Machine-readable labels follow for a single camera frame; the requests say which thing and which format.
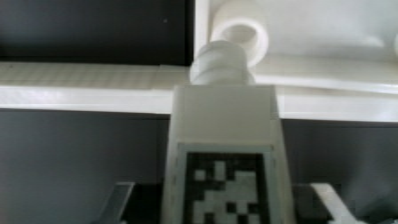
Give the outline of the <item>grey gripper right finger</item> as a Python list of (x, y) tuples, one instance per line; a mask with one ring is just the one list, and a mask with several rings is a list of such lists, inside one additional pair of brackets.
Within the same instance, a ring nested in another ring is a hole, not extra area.
[(293, 199), (299, 224), (368, 224), (355, 218), (329, 183), (295, 184)]

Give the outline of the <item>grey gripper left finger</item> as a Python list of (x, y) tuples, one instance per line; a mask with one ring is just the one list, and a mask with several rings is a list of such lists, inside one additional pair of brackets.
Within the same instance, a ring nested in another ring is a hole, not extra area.
[(91, 224), (160, 224), (162, 185), (117, 182)]

